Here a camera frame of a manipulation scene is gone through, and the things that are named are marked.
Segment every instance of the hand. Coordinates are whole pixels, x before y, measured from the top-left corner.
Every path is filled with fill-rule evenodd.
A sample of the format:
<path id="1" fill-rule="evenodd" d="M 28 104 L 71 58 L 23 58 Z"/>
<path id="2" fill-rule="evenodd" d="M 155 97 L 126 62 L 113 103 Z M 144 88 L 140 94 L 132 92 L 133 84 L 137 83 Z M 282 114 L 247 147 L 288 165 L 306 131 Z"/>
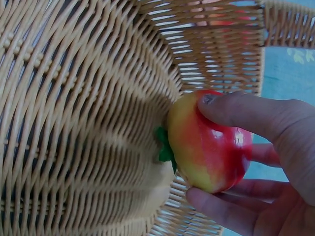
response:
<path id="1" fill-rule="evenodd" d="M 216 195 L 191 188 L 187 201 L 218 224 L 244 236 L 315 235 L 315 107 L 236 92 L 208 95 L 201 113 L 268 139 L 253 161 L 283 168 L 289 182 L 244 179 Z"/>

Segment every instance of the red apple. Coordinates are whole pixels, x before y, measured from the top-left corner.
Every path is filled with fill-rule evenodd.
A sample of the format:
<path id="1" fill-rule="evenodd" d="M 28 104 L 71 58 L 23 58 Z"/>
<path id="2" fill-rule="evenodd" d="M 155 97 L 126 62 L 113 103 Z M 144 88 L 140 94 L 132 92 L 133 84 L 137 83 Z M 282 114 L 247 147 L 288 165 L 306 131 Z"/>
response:
<path id="1" fill-rule="evenodd" d="M 197 107 L 204 94 L 221 95 L 198 90 L 173 104 L 168 115 L 168 141 L 181 176 L 192 186 L 218 193 L 244 177 L 252 156 L 252 134 L 205 118 Z"/>

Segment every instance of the blue surface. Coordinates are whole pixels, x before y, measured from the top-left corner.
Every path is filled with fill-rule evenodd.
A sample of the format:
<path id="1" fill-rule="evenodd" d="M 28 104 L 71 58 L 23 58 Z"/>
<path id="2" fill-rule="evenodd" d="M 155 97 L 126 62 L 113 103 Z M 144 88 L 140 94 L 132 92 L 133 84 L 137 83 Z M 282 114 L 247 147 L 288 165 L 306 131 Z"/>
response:
<path id="1" fill-rule="evenodd" d="M 315 7 L 315 0 L 290 0 Z M 272 99 L 299 99 L 315 105 L 315 51 L 266 48 L 262 96 Z M 267 143 L 255 136 L 255 143 Z M 245 178 L 287 181 L 283 171 L 252 163 Z M 223 236 L 239 236 L 225 229 Z"/>

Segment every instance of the wicker weave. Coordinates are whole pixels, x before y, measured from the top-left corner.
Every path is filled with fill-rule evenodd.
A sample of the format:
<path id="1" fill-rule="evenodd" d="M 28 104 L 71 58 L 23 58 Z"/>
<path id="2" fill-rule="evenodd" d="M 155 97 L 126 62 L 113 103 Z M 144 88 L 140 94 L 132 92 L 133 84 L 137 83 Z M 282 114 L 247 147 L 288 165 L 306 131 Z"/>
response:
<path id="1" fill-rule="evenodd" d="M 153 129 L 183 92 L 260 95 L 264 46 L 315 45 L 314 10 L 231 2 L 0 0 L 0 235 L 221 234 Z"/>

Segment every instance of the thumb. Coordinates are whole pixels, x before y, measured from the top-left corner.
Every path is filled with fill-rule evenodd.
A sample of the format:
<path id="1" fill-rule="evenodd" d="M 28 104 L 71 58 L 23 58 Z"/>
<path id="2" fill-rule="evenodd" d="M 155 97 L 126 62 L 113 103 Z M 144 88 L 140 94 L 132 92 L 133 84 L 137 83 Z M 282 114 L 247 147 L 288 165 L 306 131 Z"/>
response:
<path id="1" fill-rule="evenodd" d="M 315 108 L 299 100 L 273 100 L 243 92 L 206 94 L 200 112 L 214 123 L 243 128 L 274 141 L 300 120 L 315 115 Z"/>

